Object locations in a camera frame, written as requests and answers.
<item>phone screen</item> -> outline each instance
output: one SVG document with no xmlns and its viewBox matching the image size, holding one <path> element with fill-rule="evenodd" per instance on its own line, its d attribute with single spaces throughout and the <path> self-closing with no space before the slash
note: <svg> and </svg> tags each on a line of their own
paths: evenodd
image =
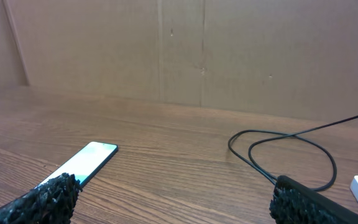
<svg viewBox="0 0 358 224">
<path fill-rule="evenodd" d="M 117 151 L 117 145 L 90 142 L 38 186 L 66 172 L 75 174 L 75 179 L 79 180 L 83 187 Z"/>
</svg>

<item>black cable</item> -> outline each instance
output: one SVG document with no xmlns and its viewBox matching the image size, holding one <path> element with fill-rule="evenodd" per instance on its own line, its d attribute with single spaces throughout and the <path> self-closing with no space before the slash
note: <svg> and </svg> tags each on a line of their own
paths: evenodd
<svg viewBox="0 0 358 224">
<path fill-rule="evenodd" d="M 325 125 L 322 125 L 322 126 L 319 126 L 319 127 L 316 127 L 316 128 L 311 128 L 311 129 L 308 129 L 308 130 L 304 130 L 304 131 L 300 131 L 300 132 L 297 132 L 297 133 L 292 133 L 292 134 L 288 134 L 288 133 L 281 133 L 281 132 L 277 132 L 277 131 L 265 131 L 265 130 L 255 130 L 255 129 L 250 129 L 250 130 L 245 130 L 245 131 L 240 131 L 239 133 L 233 135 L 230 139 L 229 139 L 229 142 L 227 143 L 227 145 L 229 146 L 229 149 L 231 152 L 233 152 L 234 155 L 236 155 L 238 158 L 240 158 L 241 160 L 243 160 L 244 162 L 246 162 L 248 165 L 250 165 L 252 168 L 254 168 L 255 170 L 257 170 L 258 172 L 260 172 L 263 176 L 265 176 L 269 181 L 271 181 L 271 183 L 273 185 L 276 184 L 276 181 L 277 181 L 277 177 L 275 177 L 274 175 L 272 175 L 271 173 L 267 172 L 266 170 L 264 170 L 263 168 L 261 168 L 261 166 L 258 165 L 258 163 L 256 163 L 256 161 L 254 160 L 254 158 L 252 157 L 252 154 L 251 154 L 251 150 L 252 148 L 254 148 L 254 146 L 260 144 L 260 143 L 263 143 L 263 142 L 268 142 L 268 141 L 274 141 L 274 140 L 279 140 L 279 139 L 283 139 L 283 138 L 288 138 L 288 137 L 294 137 L 294 138 L 297 138 L 299 140 L 302 140 L 304 142 L 307 142 L 309 144 L 312 144 L 314 146 L 316 146 L 317 148 L 321 149 L 325 154 L 327 154 L 327 156 L 329 157 L 329 160 L 331 161 L 331 164 L 333 165 L 333 176 L 331 177 L 331 180 L 325 184 L 324 186 L 321 186 L 321 187 L 317 187 L 317 188 L 314 188 L 314 189 L 311 189 L 311 190 L 315 190 L 315 191 L 323 191 L 323 190 L 326 190 L 328 188 L 330 188 L 334 182 L 335 182 L 335 179 L 336 179 L 336 174 L 337 174 L 337 169 L 336 169 L 336 164 L 335 164 L 335 160 L 334 158 L 332 157 L 332 155 L 325 149 L 323 148 L 322 146 L 320 146 L 319 144 L 317 143 L 314 143 L 313 141 L 310 141 L 310 140 L 307 140 L 305 138 L 302 138 L 302 137 L 299 137 L 298 135 L 299 134 L 303 134 L 303 133 L 308 133 L 310 131 L 316 131 L 316 130 L 319 130 L 321 128 L 326 128 L 326 127 L 329 127 L 329 126 L 332 126 L 332 125 L 335 125 L 335 124 L 340 124 L 340 123 L 343 123 L 343 122 L 347 122 L 347 121 L 351 121 L 353 119 L 357 119 L 358 118 L 358 115 L 357 116 L 353 116 L 351 118 L 347 118 L 347 119 L 343 119 L 343 120 L 340 120 L 340 121 L 336 121 L 336 122 L 333 122 L 333 123 L 330 123 L 330 124 L 325 124 Z M 245 133 L 269 133 L 269 134 L 279 134 L 281 136 L 279 137 L 275 137 L 275 138 L 268 138 L 268 139 L 263 139 L 263 140 L 260 140 L 260 141 L 257 141 L 257 142 L 254 142 L 252 143 L 249 148 L 248 148 L 248 156 L 249 156 L 249 159 L 250 161 L 248 161 L 246 158 L 242 157 L 240 154 L 238 154 L 233 148 L 232 148 L 232 145 L 234 143 L 234 141 L 236 141 L 236 139 L 238 137 L 240 137 L 241 135 L 245 134 Z"/>
</svg>

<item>brown tabletop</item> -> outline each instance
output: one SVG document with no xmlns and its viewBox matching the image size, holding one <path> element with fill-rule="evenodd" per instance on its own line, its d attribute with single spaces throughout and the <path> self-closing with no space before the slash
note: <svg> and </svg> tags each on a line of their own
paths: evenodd
<svg viewBox="0 0 358 224">
<path fill-rule="evenodd" d="M 99 141 L 118 144 L 120 151 L 80 193 L 73 223 L 274 223 L 273 185 L 231 154 L 227 140 L 243 129 L 295 132 L 322 124 L 27 87 L 6 90 L 0 92 L 0 206 Z M 234 148 L 246 156 L 250 144 L 270 136 L 249 134 Z M 337 162 L 337 181 L 322 194 L 358 213 L 349 190 L 358 175 L 358 128 L 337 125 L 303 136 Z M 253 153 L 274 175 L 309 187 L 332 175 L 325 154 L 294 139 L 262 144 Z"/>
</svg>

